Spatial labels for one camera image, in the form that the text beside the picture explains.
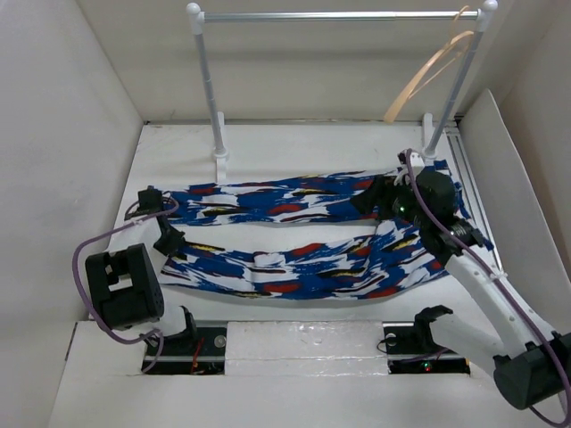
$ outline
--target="zip tie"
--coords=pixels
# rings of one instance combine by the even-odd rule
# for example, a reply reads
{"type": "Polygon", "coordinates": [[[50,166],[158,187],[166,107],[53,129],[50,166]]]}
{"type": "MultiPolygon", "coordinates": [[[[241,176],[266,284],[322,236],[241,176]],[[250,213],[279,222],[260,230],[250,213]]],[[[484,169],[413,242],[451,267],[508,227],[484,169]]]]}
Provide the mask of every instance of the zip tie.
{"type": "Polygon", "coordinates": [[[399,174],[394,179],[394,185],[400,185],[402,183],[407,184],[405,180],[406,177],[409,176],[409,172],[406,169],[402,169],[399,171],[399,174]]]}
{"type": "Polygon", "coordinates": [[[495,281],[496,279],[507,278],[507,277],[508,277],[508,273],[504,272],[503,270],[499,274],[491,274],[490,275],[490,279],[492,281],[495,281]]]}

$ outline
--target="white wall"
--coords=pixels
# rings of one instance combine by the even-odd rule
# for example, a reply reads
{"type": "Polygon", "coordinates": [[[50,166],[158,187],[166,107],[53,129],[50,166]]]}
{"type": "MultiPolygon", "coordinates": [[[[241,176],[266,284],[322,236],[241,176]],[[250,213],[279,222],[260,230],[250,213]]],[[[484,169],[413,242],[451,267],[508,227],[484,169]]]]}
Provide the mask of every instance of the white wall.
{"type": "Polygon", "coordinates": [[[501,113],[571,275],[571,4],[529,55],[501,113]]]}
{"type": "Polygon", "coordinates": [[[0,424],[46,426],[70,261],[112,225],[141,119],[73,0],[0,0],[0,424]]]}
{"type": "MultiPolygon", "coordinates": [[[[197,0],[207,12],[458,10],[482,0],[197,0]]],[[[144,119],[205,119],[187,0],[79,0],[144,119]]],[[[477,74],[516,0],[500,10],[475,59],[477,74]]],[[[418,68],[448,39],[450,23],[296,22],[210,24],[205,41],[214,90],[230,119],[381,119],[418,68]]],[[[462,22],[459,29],[473,28],[462,22]]],[[[521,33],[507,37],[521,37],[521,33]]],[[[501,69],[504,58],[490,67],[501,69]]],[[[439,114],[455,67],[421,92],[400,119],[439,114]]],[[[480,81],[480,88],[486,86],[480,81]]]]}
{"type": "Polygon", "coordinates": [[[515,82],[514,75],[527,63],[530,52],[568,3],[567,0],[498,1],[501,8],[494,19],[501,20],[500,28],[460,103],[461,112],[467,112],[485,88],[492,91],[498,103],[503,101],[515,82]]]}

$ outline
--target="screw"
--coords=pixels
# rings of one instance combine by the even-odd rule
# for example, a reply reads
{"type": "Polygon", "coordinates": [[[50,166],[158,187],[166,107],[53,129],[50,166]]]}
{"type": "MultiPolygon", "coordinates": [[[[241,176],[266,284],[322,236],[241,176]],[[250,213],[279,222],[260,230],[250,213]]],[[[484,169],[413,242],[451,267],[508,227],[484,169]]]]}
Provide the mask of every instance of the screw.
{"type": "Polygon", "coordinates": [[[394,346],[396,345],[396,334],[389,333],[385,336],[385,345],[386,346],[394,346]]]}
{"type": "Polygon", "coordinates": [[[226,336],[222,334],[214,338],[214,346],[217,348],[224,348],[226,346],[226,336]]]}

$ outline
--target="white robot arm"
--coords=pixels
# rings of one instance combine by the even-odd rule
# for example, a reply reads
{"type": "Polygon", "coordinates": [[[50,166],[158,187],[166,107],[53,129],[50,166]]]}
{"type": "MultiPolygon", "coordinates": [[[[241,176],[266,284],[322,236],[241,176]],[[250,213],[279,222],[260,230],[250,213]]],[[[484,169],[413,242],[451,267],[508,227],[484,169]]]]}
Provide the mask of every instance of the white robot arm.
{"type": "MultiPolygon", "coordinates": [[[[567,426],[539,415],[533,405],[564,391],[571,400],[571,333],[561,335],[533,311],[496,266],[484,262],[484,238],[455,215],[456,188],[451,178],[424,168],[408,150],[399,155],[404,173],[396,180],[378,177],[352,204],[378,218],[401,218],[418,227],[426,250],[466,288],[499,337],[462,321],[444,306],[423,309],[404,338],[427,353],[453,350],[480,366],[513,407],[532,410],[554,426],[567,426]]],[[[393,335],[392,345],[402,338],[393,335]]],[[[418,362],[418,358],[408,360],[418,362]]]]}

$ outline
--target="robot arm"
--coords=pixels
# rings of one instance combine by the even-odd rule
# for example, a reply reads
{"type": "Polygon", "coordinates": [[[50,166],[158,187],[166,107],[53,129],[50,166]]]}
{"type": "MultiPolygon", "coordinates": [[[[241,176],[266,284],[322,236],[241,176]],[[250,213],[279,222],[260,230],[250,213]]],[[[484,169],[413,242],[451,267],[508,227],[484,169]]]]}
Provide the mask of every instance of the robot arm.
{"type": "Polygon", "coordinates": [[[483,262],[484,238],[455,215],[451,179],[424,169],[414,152],[403,152],[399,159],[406,174],[376,179],[352,204],[363,213],[376,210],[381,220],[397,217],[417,226],[426,250],[467,289],[499,335],[484,333],[441,306],[416,315],[413,339],[426,350],[444,347],[469,358],[493,377],[515,408],[531,407],[564,389],[568,394],[571,333],[558,334],[497,267],[483,262]]]}
{"type": "Polygon", "coordinates": [[[164,216],[137,220],[165,211],[160,191],[149,187],[138,193],[137,209],[126,219],[135,225],[118,232],[106,251],[86,259],[93,307],[113,330],[133,326],[160,330],[165,345],[196,339],[192,314],[163,299],[157,275],[168,256],[184,244],[184,233],[164,216]]]}

